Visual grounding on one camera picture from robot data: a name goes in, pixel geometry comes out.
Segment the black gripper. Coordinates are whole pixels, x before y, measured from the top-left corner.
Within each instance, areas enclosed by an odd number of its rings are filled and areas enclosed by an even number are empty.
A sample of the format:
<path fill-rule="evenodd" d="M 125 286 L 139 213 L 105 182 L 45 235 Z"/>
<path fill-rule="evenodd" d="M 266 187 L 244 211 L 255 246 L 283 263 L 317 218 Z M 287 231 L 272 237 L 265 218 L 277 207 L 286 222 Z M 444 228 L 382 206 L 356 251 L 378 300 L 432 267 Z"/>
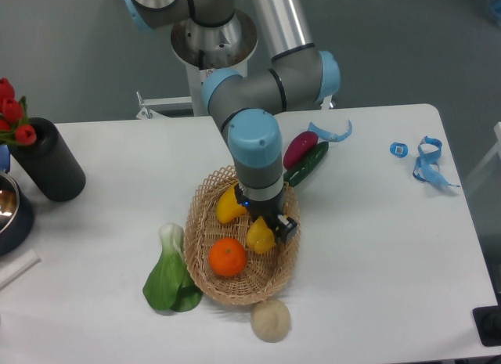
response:
<path fill-rule="evenodd" d="M 236 202 L 247 209 L 253 222 L 259 217 L 263 217 L 272 230 L 277 243 L 288 244 L 295 237 L 298 223 L 288 215 L 282 214 L 284 205 L 283 190 L 271 200 L 257 201 L 244 196 L 239 183 L 236 183 L 233 189 Z"/>

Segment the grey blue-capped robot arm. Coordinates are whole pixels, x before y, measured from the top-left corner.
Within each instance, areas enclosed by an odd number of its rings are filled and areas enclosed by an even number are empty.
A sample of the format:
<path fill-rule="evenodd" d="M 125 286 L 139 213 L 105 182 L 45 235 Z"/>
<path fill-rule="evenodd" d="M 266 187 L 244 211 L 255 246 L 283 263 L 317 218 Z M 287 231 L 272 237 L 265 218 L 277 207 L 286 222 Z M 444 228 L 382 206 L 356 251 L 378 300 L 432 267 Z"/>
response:
<path fill-rule="evenodd" d="M 300 0 L 251 1 L 260 26 L 235 0 L 124 0 L 138 26 L 171 26 L 176 56 L 197 71 L 193 110 L 213 118 L 233 158 L 237 202 L 287 243 L 298 224 L 284 213 L 276 115 L 323 103 L 339 89 L 340 69 L 315 47 Z"/>

